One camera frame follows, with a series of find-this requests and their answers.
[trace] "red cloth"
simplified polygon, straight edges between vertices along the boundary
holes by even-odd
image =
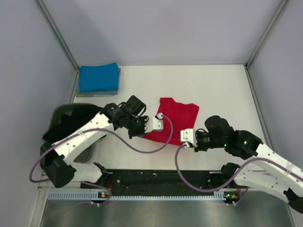
[[[163,113],[168,116],[174,126],[174,131],[170,144],[182,145],[180,141],[180,131],[193,128],[199,112],[199,106],[195,104],[177,103],[172,98],[160,98],[160,106],[157,113]],[[163,118],[164,129],[162,131],[152,131],[143,136],[147,140],[165,143],[170,134],[170,124]]]

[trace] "white tabletop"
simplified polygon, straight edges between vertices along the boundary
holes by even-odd
[[[264,141],[248,80],[243,65],[169,65],[121,66],[119,93],[113,97],[75,98],[75,103],[105,106],[127,101],[137,96],[147,105],[146,115],[156,114],[161,97],[172,97],[176,102],[194,103],[200,107],[195,128],[205,128],[205,120],[212,115],[225,118],[235,130],[247,130]],[[128,140],[127,130],[116,131]],[[133,138],[134,147],[149,151],[161,143]],[[90,162],[98,162],[112,169],[175,169],[174,156],[178,147],[168,145],[155,154],[139,154],[112,135],[95,145]],[[209,149],[195,153],[184,149],[179,154],[179,166],[186,170],[220,170],[227,162],[242,164],[223,149]],[[251,169],[259,170],[252,165]]]

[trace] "metal frame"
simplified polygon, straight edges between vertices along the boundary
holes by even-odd
[[[38,7],[40,8],[42,14],[44,15],[47,23],[50,26],[50,29],[53,31],[55,37],[57,38],[60,46],[62,47],[64,53],[66,54],[67,58],[69,59],[69,61],[71,62],[72,66],[75,69],[75,77],[74,77],[74,81],[72,83],[72,88],[71,88],[71,92],[70,92],[70,97],[68,100],[68,103],[72,103],[73,99],[74,99],[74,95],[75,95],[75,85],[76,85],[76,78],[78,77],[79,74],[79,65],[77,64],[76,60],[74,59],[68,45],[66,44],[62,34],[60,33],[57,25],[55,24],[50,12],[48,11],[45,3],[43,0],[35,0],[35,2],[37,3]],[[289,0],[281,0],[279,7],[277,8],[273,18],[271,19],[271,21],[269,22],[264,34],[262,35],[262,37],[260,38],[258,44],[256,45],[254,51],[252,52],[248,62],[244,65],[245,67],[245,71],[246,71],[246,75],[247,75],[247,79],[250,85],[250,89],[251,89],[251,93],[253,96],[253,100],[257,109],[257,113],[258,113],[258,117],[260,120],[260,124],[265,136],[265,140],[266,143],[272,148],[274,149],[274,143],[272,141],[272,136],[270,133],[270,129],[268,127],[268,123],[266,120],[266,116],[264,114],[263,108],[262,108],[262,103],[260,101],[260,98],[258,96],[258,92],[255,86],[255,83],[253,81],[253,77],[250,74],[250,66],[252,65],[252,63],[254,62],[256,56],[258,55],[258,53],[260,52],[260,50],[262,49],[262,47],[264,46],[266,40],[268,39],[269,35],[271,34],[271,31],[273,30],[275,24],[277,24],[278,20],[280,19],[281,15],[283,14],[284,10],[286,9],[286,6],[288,4]],[[73,184],[68,184],[66,187],[61,188],[60,190],[64,189],[67,191],[76,191],[79,189],[79,185],[80,183],[73,183]],[[42,219],[42,214],[45,208],[45,204],[46,204],[46,200],[48,197],[48,192],[49,190],[56,190],[54,188],[54,186],[51,183],[45,182],[45,183],[41,183],[39,184],[38,187],[38,191],[37,191],[37,195],[35,198],[35,202],[34,202],[34,206],[33,206],[33,210],[32,210],[32,214],[30,217],[30,223],[28,225],[28,227],[36,227],[36,226],[40,226],[41,223],[41,219]],[[293,217],[295,226],[303,226],[303,216],[301,214],[299,214],[298,212],[294,211],[293,209],[290,209],[290,214]]]

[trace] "gray floor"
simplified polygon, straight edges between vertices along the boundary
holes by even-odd
[[[82,204],[60,217],[76,203],[48,201],[41,227],[294,227],[288,205],[262,192],[249,192],[237,207],[220,201],[112,201],[99,209]]]

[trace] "folded red garment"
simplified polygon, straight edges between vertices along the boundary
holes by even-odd
[[[193,128],[199,112],[199,106],[191,104],[177,103],[173,98],[160,98],[160,106],[157,113],[163,113],[168,116],[174,126],[174,131],[170,144],[182,145],[180,141],[180,131],[188,128]],[[164,129],[153,131],[143,136],[147,140],[165,143],[170,134],[169,122],[163,118]]]

